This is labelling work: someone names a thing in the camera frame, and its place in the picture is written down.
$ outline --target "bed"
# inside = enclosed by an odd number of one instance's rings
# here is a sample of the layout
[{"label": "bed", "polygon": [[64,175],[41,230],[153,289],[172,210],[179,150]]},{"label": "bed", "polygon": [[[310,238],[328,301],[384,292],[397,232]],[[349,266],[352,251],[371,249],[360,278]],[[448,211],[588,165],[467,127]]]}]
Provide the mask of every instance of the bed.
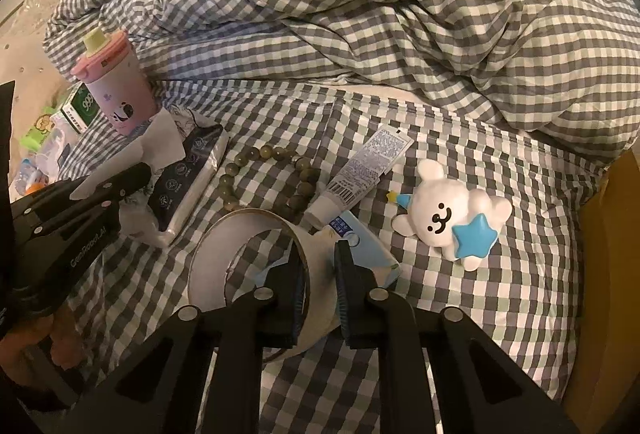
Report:
[{"label": "bed", "polygon": [[[633,0],[62,0],[44,48],[69,78],[83,34],[126,28],[161,103],[219,119],[229,157],[293,143],[324,181],[380,124],[405,129],[415,146],[354,210],[401,261],[395,291],[426,309],[460,306],[560,398],[576,350],[577,212],[636,138],[639,23]],[[98,119],[66,175],[91,172],[122,143]],[[464,272],[392,233],[384,195],[411,190],[424,157],[513,202],[487,268]],[[169,250],[121,237],[71,298],[90,384],[186,303],[191,254],[223,215],[214,186]],[[289,173],[259,164],[238,195],[270,208],[294,189]],[[244,257],[230,297],[268,261],[258,245]],[[266,366],[260,428],[375,432],[375,381],[375,353],[329,335]]]}]

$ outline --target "roll of tape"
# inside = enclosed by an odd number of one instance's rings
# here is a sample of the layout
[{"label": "roll of tape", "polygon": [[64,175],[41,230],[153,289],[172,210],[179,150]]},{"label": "roll of tape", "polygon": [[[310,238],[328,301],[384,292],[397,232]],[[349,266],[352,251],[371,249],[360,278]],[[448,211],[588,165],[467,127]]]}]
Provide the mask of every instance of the roll of tape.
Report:
[{"label": "roll of tape", "polygon": [[302,353],[340,324],[332,244],[281,217],[261,209],[240,209],[219,219],[203,236],[193,255],[188,280],[189,302],[202,311],[222,308],[226,276],[240,249],[265,231],[282,230],[295,242],[305,269],[305,306],[298,344],[273,361]]}]

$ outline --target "tube of cream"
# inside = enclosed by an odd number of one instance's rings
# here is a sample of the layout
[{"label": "tube of cream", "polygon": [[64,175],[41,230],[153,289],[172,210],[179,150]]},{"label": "tube of cream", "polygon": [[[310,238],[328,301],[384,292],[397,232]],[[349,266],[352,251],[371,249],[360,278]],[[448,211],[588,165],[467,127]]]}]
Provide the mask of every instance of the tube of cream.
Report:
[{"label": "tube of cream", "polygon": [[351,209],[389,172],[393,164],[414,143],[400,129],[382,125],[375,134],[305,211],[305,219],[320,230],[345,210]]}]

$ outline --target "pink tumbler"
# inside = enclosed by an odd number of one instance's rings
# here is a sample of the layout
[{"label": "pink tumbler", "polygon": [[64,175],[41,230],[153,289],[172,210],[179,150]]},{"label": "pink tumbler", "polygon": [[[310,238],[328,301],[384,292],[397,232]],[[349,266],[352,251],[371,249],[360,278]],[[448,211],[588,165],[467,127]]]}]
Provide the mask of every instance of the pink tumbler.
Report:
[{"label": "pink tumbler", "polygon": [[86,53],[71,73],[86,84],[116,131],[127,136],[158,112],[127,32],[105,35],[95,28],[82,40]]}]

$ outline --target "beaded bracelet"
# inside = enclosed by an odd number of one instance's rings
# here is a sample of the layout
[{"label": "beaded bracelet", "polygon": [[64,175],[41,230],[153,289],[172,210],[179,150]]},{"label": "beaded bracelet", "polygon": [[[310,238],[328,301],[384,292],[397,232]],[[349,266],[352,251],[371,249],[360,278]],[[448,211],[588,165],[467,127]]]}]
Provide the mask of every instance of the beaded bracelet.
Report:
[{"label": "beaded bracelet", "polygon": [[234,176],[240,173],[242,167],[249,164],[249,160],[268,160],[270,158],[276,161],[286,161],[293,165],[296,171],[300,173],[301,182],[296,189],[297,194],[289,198],[286,203],[276,204],[273,207],[273,211],[281,218],[292,221],[297,213],[306,209],[309,201],[316,193],[316,183],[320,178],[320,170],[311,167],[311,160],[300,156],[296,151],[283,147],[263,145],[260,149],[251,147],[239,153],[233,162],[226,164],[225,174],[220,177],[217,189],[218,194],[222,196],[226,210],[234,211],[241,208],[240,202],[234,193]]}]

